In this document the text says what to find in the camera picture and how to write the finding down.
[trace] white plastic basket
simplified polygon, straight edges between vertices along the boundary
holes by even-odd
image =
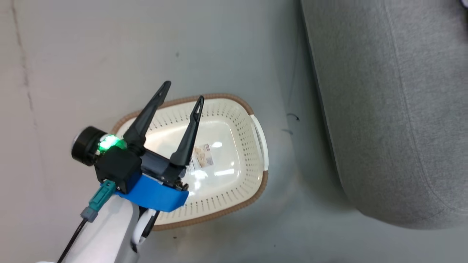
[[[146,133],[145,147],[166,158],[177,149],[197,97],[164,103]],[[138,112],[113,129],[122,136]],[[183,178],[189,184],[184,206],[161,212],[154,230],[210,220],[253,203],[268,177],[268,149],[250,106],[233,95],[205,95],[192,162]]]

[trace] white handle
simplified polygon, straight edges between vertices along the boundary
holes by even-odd
[[[260,122],[258,122],[257,118],[253,114],[250,115],[250,117],[252,117],[252,120],[254,121],[256,135],[258,135],[258,139],[260,140],[260,148],[264,163],[263,170],[266,171],[268,170],[268,147],[266,146],[265,134],[263,133],[262,126],[260,125]]]

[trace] gray floor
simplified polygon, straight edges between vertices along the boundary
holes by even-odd
[[[141,263],[468,260],[468,228],[397,228],[346,201],[295,1],[17,0],[13,11],[0,0],[0,261],[57,259],[97,188],[71,140],[86,125],[110,129],[164,80],[168,100],[244,98],[267,138],[270,179],[250,207],[153,233]]]

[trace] cable connector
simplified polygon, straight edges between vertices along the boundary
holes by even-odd
[[[111,180],[106,180],[103,184],[101,184],[99,190],[89,201],[89,206],[87,206],[83,212],[81,212],[81,218],[87,219],[88,222],[92,223],[94,219],[96,219],[97,214],[102,206],[115,193],[116,188],[116,183]]]

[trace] gray fabric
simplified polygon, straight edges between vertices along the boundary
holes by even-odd
[[[468,32],[458,1],[303,0],[348,198],[410,228],[468,221]]]

